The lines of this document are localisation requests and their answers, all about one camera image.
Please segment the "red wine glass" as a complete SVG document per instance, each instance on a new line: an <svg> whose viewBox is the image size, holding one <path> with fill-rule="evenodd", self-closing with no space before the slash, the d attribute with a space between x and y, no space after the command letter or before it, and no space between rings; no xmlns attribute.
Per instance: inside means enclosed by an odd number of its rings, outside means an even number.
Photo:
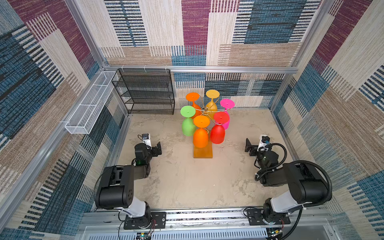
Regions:
<svg viewBox="0 0 384 240"><path fill-rule="evenodd" d="M210 139L213 144L221 144L225 140L226 130L223 127L230 117L226 112L216 112L214 114L215 126L211 130Z"/></svg>

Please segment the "pink wine glass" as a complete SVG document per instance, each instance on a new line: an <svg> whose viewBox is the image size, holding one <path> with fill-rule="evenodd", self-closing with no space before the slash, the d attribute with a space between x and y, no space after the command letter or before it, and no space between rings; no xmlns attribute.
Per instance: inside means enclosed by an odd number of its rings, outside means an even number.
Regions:
<svg viewBox="0 0 384 240"><path fill-rule="evenodd" d="M224 129L227 130L229 128L230 120L231 120L230 115L228 113L228 110L235 107L235 102L230 100L230 99L223 99L220 101L220 105L222 108L225 109L224 112L227 114L227 116L229 118L228 121L223 124Z"/></svg>

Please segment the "yellow wine glass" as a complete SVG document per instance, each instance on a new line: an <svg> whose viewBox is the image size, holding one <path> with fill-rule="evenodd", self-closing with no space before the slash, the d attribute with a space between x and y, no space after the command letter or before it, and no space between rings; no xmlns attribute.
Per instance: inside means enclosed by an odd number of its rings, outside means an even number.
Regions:
<svg viewBox="0 0 384 240"><path fill-rule="evenodd" d="M220 97L220 93L217 90L208 90L206 92L206 96L211 99L207 103L206 108L208 111L208 116L213 120L215 113L218 111L218 107L215 100L218 100L218 98Z"/></svg>

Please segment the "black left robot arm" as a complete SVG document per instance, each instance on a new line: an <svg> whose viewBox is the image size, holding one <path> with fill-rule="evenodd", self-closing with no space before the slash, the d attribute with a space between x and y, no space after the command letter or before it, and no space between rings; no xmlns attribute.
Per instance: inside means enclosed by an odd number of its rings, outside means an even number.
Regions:
<svg viewBox="0 0 384 240"><path fill-rule="evenodd" d="M118 218L125 230L154 229L156 219L149 204L134 196L134 181L148 178L152 158L161 154L161 143L155 147L140 143L135 145L135 158L130 165L106 167L98 179L97 209L119 211Z"/></svg>

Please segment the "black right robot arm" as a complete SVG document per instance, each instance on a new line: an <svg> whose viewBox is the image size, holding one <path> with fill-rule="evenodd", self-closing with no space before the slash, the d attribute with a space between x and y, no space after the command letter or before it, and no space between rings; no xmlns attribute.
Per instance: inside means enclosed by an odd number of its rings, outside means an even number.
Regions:
<svg viewBox="0 0 384 240"><path fill-rule="evenodd" d="M243 214L251 226L290 223L288 214L316 207L332 199L332 181L326 171L309 161L287 163L288 151L262 135L258 145L246 140L245 152L255 157L255 181L264 187L288 186L288 191L269 198L262 208L246 207Z"/></svg>

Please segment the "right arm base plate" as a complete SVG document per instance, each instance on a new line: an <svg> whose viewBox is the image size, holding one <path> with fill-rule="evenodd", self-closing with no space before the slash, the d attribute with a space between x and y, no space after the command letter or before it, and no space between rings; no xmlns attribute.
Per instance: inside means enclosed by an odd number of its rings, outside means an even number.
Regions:
<svg viewBox="0 0 384 240"><path fill-rule="evenodd" d="M245 208L243 214L248 219L250 226L289 225L291 220L288 214L272 213L264 217L263 210L258 208Z"/></svg>

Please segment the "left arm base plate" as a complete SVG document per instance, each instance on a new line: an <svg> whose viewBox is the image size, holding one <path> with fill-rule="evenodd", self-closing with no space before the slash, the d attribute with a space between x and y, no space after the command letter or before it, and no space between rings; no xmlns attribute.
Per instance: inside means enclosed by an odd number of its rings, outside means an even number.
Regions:
<svg viewBox="0 0 384 240"><path fill-rule="evenodd" d="M124 230L149 230L149 229L164 229L166 226L166 212L146 213L142 217L130 218L126 216L124 220Z"/></svg>

